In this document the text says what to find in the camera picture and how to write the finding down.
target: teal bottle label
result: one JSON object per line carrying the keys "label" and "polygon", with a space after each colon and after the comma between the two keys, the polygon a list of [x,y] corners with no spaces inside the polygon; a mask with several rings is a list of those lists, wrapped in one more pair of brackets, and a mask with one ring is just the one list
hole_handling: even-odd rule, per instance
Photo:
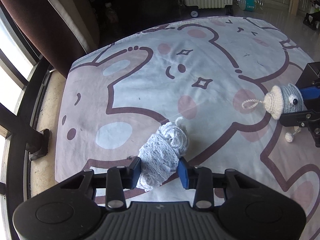
{"label": "teal bottle label", "polygon": [[253,12],[255,7],[254,0],[245,0],[245,1],[247,4],[247,6],[245,7],[245,10],[249,12]]}

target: metal screw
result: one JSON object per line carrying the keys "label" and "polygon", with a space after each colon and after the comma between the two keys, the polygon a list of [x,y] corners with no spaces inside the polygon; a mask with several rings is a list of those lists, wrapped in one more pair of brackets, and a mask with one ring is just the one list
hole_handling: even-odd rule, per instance
{"label": "metal screw", "polygon": [[200,200],[196,203],[197,208],[210,208],[212,206],[211,202],[206,200]]}
{"label": "metal screw", "polygon": [[121,200],[111,200],[108,202],[109,208],[119,208],[123,206],[123,202]]}

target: white oval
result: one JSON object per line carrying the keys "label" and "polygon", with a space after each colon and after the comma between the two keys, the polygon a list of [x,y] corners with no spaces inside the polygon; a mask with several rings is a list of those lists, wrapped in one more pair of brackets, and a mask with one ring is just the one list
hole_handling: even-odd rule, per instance
{"label": "white oval", "polygon": [[96,144],[108,150],[123,145],[132,134],[132,127],[126,122],[113,122],[102,126],[96,135]]}
{"label": "white oval", "polygon": [[113,73],[118,72],[119,70],[122,70],[122,69],[126,68],[127,66],[129,66],[129,64],[130,64],[130,60],[127,60],[127,59],[123,59],[123,60],[117,61],[117,62],[113,63],[112,65],[110,65],[109,67],[107,67],[102,72],[102,74],[104,76],[109,76],[109,75],[111,75]]}

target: brown curtain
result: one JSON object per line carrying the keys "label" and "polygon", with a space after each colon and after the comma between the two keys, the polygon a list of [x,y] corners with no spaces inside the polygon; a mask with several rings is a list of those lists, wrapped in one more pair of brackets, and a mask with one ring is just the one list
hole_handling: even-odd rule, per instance
{"label": "brown curtain", "polygon": [[1,0],[19,28],[64,77],[85,51],[48,0]]}

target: brown dot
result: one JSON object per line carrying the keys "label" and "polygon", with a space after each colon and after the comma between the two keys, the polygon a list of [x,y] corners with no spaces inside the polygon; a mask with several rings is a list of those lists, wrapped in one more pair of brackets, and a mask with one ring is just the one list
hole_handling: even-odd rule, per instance
{"label": "brown dot", "polygon": [[214,193],[218,198],[224,198],[224,192],[222,188],[215,188]]}
{"label": "brown dot", "polygon": [[71,128],[69,131],[68,131],[68,134],[67,134],[67,139],[70,141],[72,140],[75,136],[76,136],[76,129],[74,128]]}
{"label": "brown dot", "polygon": [[179,70],[180,73],[185,73],[185,71],[186,71],[185,65],[179,64],[178,65],[178,70]]}
{"label": "brown dot", "polygon": [[64,117],[62,117],[62,125],[64,125],[64,123],[66,122],[67,116],[65,115]]}

